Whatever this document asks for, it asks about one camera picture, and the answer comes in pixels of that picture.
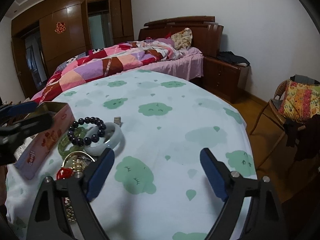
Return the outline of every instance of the wooden headboard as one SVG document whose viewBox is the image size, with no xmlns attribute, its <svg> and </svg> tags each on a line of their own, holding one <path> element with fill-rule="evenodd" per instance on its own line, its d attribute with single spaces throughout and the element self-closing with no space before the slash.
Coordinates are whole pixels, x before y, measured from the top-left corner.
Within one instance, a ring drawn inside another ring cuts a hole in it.
<svg viewBox="0 0 320 240">
<path fill-rule="evenodd" d="M 192 31 L 192 46 L 201 50 L 204 56 L 216 57 L 220 49 L 223 26 L 214 23 L 214 16 L 187 16 L 148 22 L 139 33 L 139 41 L 147 37 L 164 38 L 184 28 Z"/>
</svg>

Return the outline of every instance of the yellow patterned cushion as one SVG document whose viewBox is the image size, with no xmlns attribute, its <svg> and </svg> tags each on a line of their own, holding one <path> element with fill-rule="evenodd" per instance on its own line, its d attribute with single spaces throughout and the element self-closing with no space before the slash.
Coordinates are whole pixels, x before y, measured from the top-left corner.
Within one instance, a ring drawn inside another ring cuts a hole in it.
<svg viewBox="0 0 320 240">
<path fill-rule="evenodd" d="M 305 122 L 320 114 L 320 85 L 306 85 L 287 81 L 284 100 L 279 113 L 297 122 Z"/>
<path fill-rule="evenodd" d="M 189 49 L 192 43 L 192 31 L 185 28 L 183 31 L 171 35 L 171 39 L 174 41 L 176 50 Z"/>
</svg>

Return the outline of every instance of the cardboard box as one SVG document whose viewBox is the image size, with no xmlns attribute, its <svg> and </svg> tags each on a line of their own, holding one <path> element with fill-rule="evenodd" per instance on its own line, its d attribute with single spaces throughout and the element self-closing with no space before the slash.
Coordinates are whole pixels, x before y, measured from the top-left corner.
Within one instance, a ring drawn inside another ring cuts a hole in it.
<svg viewBox="0 0 320 240">
<path fill-rule="evenodd" d="M 26 118 L 45 112 L 50 112 L 53 116 L 52 127 L 27 138 L 25 143 L 15 152 L 17 162 L 14 165 L 27 179 L 34 177 L 53 146 L 75 120 L 70 106 L 60 102 L 43 102 Z"/>
</svg>

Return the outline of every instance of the nightstand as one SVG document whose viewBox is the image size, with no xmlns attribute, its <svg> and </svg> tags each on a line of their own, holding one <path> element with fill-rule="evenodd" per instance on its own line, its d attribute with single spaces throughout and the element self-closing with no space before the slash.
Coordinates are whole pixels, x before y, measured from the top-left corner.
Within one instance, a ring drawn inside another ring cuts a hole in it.
<svg viewBox="0 0 320 240">
<path fill-rule="evenodd" d="M 249 66 L 230 64 L 213 57 L 204 57 L 202 86 L 207 91 L 234 103 L 247 83 Z"/>
</svg>

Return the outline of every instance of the blue gripper pad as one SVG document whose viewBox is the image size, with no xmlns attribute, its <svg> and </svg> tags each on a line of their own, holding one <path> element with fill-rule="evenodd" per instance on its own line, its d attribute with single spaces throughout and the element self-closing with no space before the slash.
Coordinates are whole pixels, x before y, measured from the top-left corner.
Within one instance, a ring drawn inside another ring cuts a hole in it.
<svg viewBox="0 0 320 240">
<path fill-rule="evenodd" d="M 202 168 L 204 169 L 204 172 L 209 180 L 209 183 L 215 195 L 218 198 L 221 198 L 223 202 L 225 202 L 228 199 L 225 181 L 208 154 L 212 154 L 209 149 L 207 151 L 206 149 L 201 150 L 200 163 L 202 165 Z"/>
<path fill-rule="evenodd" d="M 35 111 L 37 108 L 38 104 L 34 101 L 29 101 L 25 103 L 21 103 L 18 105 L 12 105 L 9 106 L 8 108 L 4 109 L 1 114 L 4 114 L 5 116 L 17 116 L 21 114 L 29 114 Z"/>
<path fill-rule="evenodd" d="M 94 198 L 96 198 L 99 195 L 103 187 L 103 184 L 113 166 L 113 163 L 115 162 L 115 153 L 111 149 L 108 150 L 109 152 L 103 158 L 100 165 L 97 167 L 95 173 L 91 176 L 90 180 L 88 181 L 88 191 L 86 194 L 86 198 L 89 202 L 91 202 Z"/>
</svg>

